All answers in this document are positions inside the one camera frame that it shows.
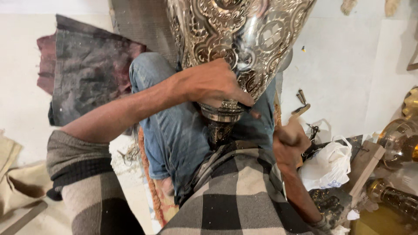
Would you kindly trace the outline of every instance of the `silver vase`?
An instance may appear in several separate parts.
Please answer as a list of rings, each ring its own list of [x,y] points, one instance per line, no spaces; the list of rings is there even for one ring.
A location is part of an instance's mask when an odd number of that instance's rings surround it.
[[[171,32],[183,69],[224,58],[255,101],[292,49],[316,0],[167,0]],[[222,144],[244,109],[200,104],[210,142]]]

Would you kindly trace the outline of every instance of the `woven mat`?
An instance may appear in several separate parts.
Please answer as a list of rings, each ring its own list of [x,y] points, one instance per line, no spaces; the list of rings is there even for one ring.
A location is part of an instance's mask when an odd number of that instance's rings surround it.
[[[112,0],[115,32],[163,55],[175,66],[177,50],[164,0]]]

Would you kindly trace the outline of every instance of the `white plastic bag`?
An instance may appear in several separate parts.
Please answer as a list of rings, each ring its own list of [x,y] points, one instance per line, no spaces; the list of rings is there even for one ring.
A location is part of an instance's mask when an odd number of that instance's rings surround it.
[[[348,146],[334,142],[333,138],[331,143],[312,159],[306,160],[299,169],[306,190],[340,187],[349,180],[351,144],[340,137]]]

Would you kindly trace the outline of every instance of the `tile floor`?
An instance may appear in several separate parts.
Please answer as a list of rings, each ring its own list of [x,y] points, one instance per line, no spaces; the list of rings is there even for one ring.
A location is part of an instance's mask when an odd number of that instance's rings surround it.
[[[384,15],[384,2],[358,0],[350,16],[344,16],[341,0],[318,0],[283,75],[282,120],[300,106],[299,88],[312,104],[302,118],[321,123],[322,141],[380,131],[400,114],[403,97],[418,83],[418,72],[405,70],[417,47],[418,0],[401,0],[390,18]],[[112,30],[107,0],[0,1],[0,128],[24,146],[17,166],[44,160],[54,129],[46,116],[51,98],[36,86],[36,39],[54,32],[55,13]],[[123,138],[112,143],[114,157],[129,145]],[[143,184],[132,178],[133,172],[119,177],[135,215],[152,234]],[[51,202],[18,234],[29,233],[70,234],[65,206]]]

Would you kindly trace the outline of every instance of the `checkered blanket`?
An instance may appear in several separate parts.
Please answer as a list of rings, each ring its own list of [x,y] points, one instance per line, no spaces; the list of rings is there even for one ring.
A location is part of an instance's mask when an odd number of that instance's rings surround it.
[[[244,141],[221,147],[194,179],[195,193],[161,235],[313,234],[285,200],[271,151]]]

